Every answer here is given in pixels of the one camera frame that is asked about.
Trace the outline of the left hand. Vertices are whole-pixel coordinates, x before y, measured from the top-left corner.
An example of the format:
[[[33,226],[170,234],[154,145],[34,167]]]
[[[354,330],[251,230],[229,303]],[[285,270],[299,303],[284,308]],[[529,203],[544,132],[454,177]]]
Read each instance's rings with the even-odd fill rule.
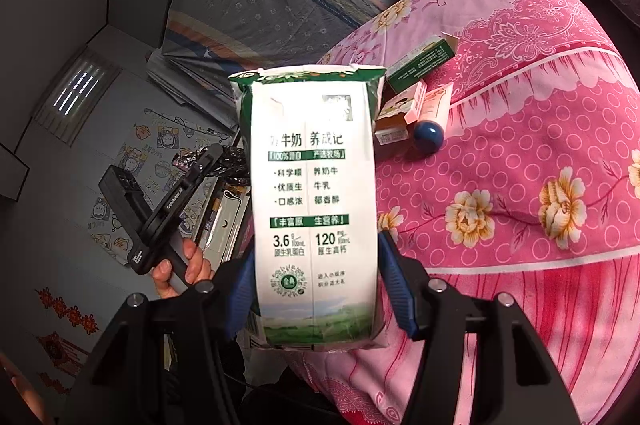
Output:
[[[186,258],[186,283],[189,285],[202,280],[211,280],[214,269],[203,251],[190,239],[182,240],[182,252]],[[153,270],[152,278],[160,298],[170,298],[181,293],[180,279],[172,271],[171,262],[163,259]]]

